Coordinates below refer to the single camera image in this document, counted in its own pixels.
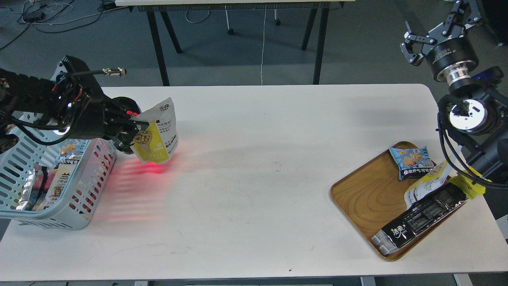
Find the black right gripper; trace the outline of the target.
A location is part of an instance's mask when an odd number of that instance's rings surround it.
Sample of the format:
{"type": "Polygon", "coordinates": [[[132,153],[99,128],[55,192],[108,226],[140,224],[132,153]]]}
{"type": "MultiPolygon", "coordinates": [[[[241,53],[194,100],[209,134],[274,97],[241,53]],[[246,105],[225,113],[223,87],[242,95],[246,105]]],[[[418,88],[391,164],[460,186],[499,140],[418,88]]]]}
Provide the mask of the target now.
{"type": "Polygon", "coordinates": [[[476,0],[456,0],[446,20],[428,31],[427,35],[408,31],[400,44],[406,61],[419,66],[427,61],[433,79],[437,82],[456,82],[469,78],[479,63],[476,52],[468,40],[466,29],[481,21],[476,0]]]}

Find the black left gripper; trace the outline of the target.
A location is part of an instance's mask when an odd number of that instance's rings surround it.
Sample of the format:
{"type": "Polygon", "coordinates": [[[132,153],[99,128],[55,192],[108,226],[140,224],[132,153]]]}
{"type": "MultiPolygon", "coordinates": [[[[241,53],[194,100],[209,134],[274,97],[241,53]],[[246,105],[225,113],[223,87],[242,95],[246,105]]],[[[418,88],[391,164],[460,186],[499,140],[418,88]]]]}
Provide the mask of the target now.
{"type": "MultiPolygon", "coordinates": [[[[72,84],[77,89],[77,111],[67,132],[69,138],[104,139],[104,104],[112,98],[105,95],[95,76],[123,77],[127,70],[120,67],[90,70],[83,60],[74,56],[65,56],[59,64],[61,67],[54,74],[57,82],[72,84]]],[[[149,123],[136,121],[135,117],[130,121],[138,124],[140,131],[148,127],[149,123]]]]}

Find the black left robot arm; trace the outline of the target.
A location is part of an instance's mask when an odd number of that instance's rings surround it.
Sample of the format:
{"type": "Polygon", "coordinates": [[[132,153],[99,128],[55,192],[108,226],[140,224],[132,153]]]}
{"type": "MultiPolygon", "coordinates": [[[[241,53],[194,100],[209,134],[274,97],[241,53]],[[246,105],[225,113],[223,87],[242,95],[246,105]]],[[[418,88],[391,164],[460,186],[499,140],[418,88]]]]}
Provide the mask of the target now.
{"type": "Polygon", "coordinates": [[[149,123],[137,119],[138,104],[127,97],[109,98],[96,75],[123,77],[124,68],[90,70],[74,56],[65,56],[52,80],[1,70],[1,152],[18,143],[15,126],[40,145],[69,138],[113,141],[131,154],[135,136],[149,123]]]}

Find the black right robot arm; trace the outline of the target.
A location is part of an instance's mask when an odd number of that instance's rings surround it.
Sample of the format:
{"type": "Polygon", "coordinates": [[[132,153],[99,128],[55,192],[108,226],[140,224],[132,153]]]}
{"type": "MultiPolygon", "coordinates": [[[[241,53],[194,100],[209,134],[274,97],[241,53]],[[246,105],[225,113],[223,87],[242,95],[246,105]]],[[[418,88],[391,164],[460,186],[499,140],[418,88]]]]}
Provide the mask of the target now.
{"type": "Polygon", "coordinates": [[[496,87],[504,76],[498,66],[476,75],[479,60],[466,29],[481,21],[475,0],[456,0],[444,22],[426,35],[409,25],[400,44],[406,61],[426,60],[433,79],[447,83],[438,102],[438,132],[446,161],[473,184],[507,190],[507,97],[496,87]]]}

